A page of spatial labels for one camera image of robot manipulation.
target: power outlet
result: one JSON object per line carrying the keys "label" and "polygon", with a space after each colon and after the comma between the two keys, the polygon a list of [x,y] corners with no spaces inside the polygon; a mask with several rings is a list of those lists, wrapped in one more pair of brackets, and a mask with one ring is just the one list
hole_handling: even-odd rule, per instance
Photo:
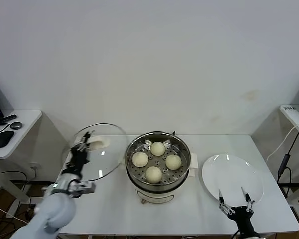
{"label": "power outlet", "polygon": [[37,163],[37,162],[30,162],[30,168],[32,169],[39,169],[41,168],[41,164]]}

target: white bun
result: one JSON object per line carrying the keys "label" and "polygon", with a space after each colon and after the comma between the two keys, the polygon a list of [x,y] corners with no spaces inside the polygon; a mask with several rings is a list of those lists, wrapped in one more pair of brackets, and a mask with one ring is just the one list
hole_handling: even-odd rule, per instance
{"label": "white bun", "polygon": [[150,146],[150,152],[152,153],[152,155],[162,156],[163,154],[165,154],[165,151],[165,145],[161,142],[152,143]]}
{"label": "white bun", "polygon": [[161,181],[162,177],[163,173],[157,167],[152,166],[147,168],[147,170],[145,171],[145,179],[149,183],[158,183]]}
{"label": "white bun", "polygon": [[132,164],[137,168],[144,167],[145,165],[147,165],[148,161],[148,156],[143,152],[137,152],[132,156]]}
{"label": "white bun", "polygon": [[181,167],[181,158],[178,155],[170,155],[166,158],[166,167],[170,170],[177,170]]}

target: wooden floor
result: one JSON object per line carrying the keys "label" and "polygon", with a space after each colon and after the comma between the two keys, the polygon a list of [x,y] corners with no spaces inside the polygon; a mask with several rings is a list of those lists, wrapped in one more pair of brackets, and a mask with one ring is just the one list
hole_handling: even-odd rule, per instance
{"label": "wooden floor", "polygon": [[[41,188],[43,187],[43,185],[34,185],[30,188],[28,195],[30,196],[42,196],[42,191]],[[14,201],[14,197],[8,193],[6,190],[1,190],[0,191],[0,208],[4,209],[4,210],[8,210],[10,204]],[[28,206],[27,205],[21,205],[17,214],[20,214],[22,212],[25,212],[27,210]],[[4,213],[0,211],[0,218],[2,218],[4,216]],[[25,215],[24,213],[18,216],[20,219],[23,219],[26,221]],[[1,231],[0,231],[0,239],[7,239],[10,238],[11,234],[9,234],[9,232],[11,232],[12,230],[14,230],[14,225],[12,223],[15,224],[16,228],[22,227],[24,226],[23,222],[20,222],[16,219],[5,219],[4,220],[5,223],[1,224]],[[78,237],[80,239],[87,239],[87,236],[80,236]],[[104,236],[94,236],[94,239],[105,239]],[[125,236],[116,236],[115,239],[125,239]],[[129,237],[127,236],[127,239],[150,239],[150,238],[155,238],[155,239],[181,239],[180,236],[178,237]],[[230,236],[199,236],[196,237],[198,239],[229,239]],[[275,239],[275,235],[271,235],[269,237],[270,239]],[[107,236],[107,239],[114,239],[113,236]],[[299,231],[295,232],[295,233],[284,233],[284,234],[277,234],[276,239],[299,239]]]}

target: computer mouse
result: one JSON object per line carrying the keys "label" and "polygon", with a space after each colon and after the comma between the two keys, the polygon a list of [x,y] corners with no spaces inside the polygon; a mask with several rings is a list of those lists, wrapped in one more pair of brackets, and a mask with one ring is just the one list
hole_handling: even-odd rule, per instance
{"label": "computer mouse", "polygon": [[11,129],[14,129],[14,130],[18,130],[18,129],[21,129],[22,126],[23,126],[22,123],[20,123],[20,122],[14,122],[14,123],[12,123],[12,124],[10,125],[10,128],[11,128]]}
{"label": "computer mouse", "polygon": [[5,147],[10,142],[13,136],[13,131],[5,131],[0,133],[0,148]]}

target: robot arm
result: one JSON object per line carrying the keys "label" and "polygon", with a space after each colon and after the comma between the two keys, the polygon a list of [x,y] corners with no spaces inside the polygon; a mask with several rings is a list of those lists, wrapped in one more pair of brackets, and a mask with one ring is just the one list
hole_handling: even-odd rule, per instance
{"label": "robot arm", "polygon": [[35,208],[35,216],[28,225],[17,230],[12,239],[54,239],[60,228],[67,225],[75,216],[73,198],[82,194],[94,193],[95,184],[81,181],[82,168],[88,163],[87,155],[90,134],[87,132],[81,141],[71,148],[72,158],[59,179],[48,187],[43,201]]}
{"label": "robot arm", "polygon": [[221,211],[231,220],[235,221],[240,232],[239,239],[259,239],[260,236],[255,232],[253,225],[250,222],[251,216],[254,214],[253,203],[249,194],[241,188],[245,200],[246,206],[230,207],[225,203],[225,200],[219,190],[219,208]]}

